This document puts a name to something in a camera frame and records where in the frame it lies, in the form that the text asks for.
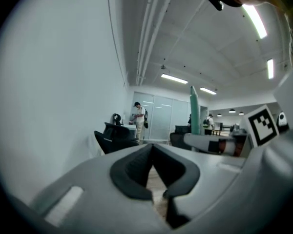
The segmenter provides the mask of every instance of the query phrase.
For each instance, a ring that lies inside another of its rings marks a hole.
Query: ceiling
[[[245,106],[245,107],[235,107],[234,110],[236,111],[236,113],[234,114],[229,113],[229,110],[231,108],[226,108],[221,110],[210,110],[210,113],[213,114],[214,117],[217,117],[218,114],[221,114],[222,116],[238,116],[240,112],[243,112],[244,114],[248,114],[263,105],[264,104]],[[267,103],[266,105],[268,106],[272,114],[279,114],[281,111],[277,102]]]
[[[200,95],[213,99],[274,89],[290,67],[288,29],[284,16],[271,5],[256,10],[268,34],[263,39],[243,8],[225,6],[219,12],[207,0],[171,0],[143,84],[187,93],[188,85],[197,91],[205,87],[217,90],[217,95]],[[269,80],[266,62],[271,58],[275,77]],[[162,73],[189,83],[165,80]]]

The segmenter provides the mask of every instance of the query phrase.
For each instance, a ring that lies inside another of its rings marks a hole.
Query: doorway
[[[200,134],[204,135],[203,121],[207,118],[207,107],[200,106]]]

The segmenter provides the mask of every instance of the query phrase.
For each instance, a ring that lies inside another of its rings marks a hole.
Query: man in white shirt
[[[205,133],[205,135],[211,135],[211,132],[212,132],[213,126],[214,126],[213,115],[209,114],[207,119],[209,120],[209,126],[205,129],[204,133]]]
[[[139,102],[135,102],[134,107],[136,107],[138,111],[138,114],[135,115],[135,119],[136,119],[136,126],[137,126],[137,138],[138,138],[138,141],[140,141],[141,131],[143,128],[143,123],[145,121],[146,110],[144,109],[144,107],[140,105]]]

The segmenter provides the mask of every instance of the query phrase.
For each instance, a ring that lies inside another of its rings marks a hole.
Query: glass partition
[[[170,131],[174,132],[175,126],[187,126],[189,121],[188,103],[181,100],[173,100]]]
[[[150,139],[167,140],[170,130],[172,99],[155,96]]]

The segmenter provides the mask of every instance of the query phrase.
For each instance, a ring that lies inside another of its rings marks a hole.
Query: floor
[[[152,166],[149,172],[146,188],[152,191],[154,210],[156,210],[164,219],[166,219],[168,200],[163,198],[163,193],[166,190],[166,186],[157,174],[154,166]]]

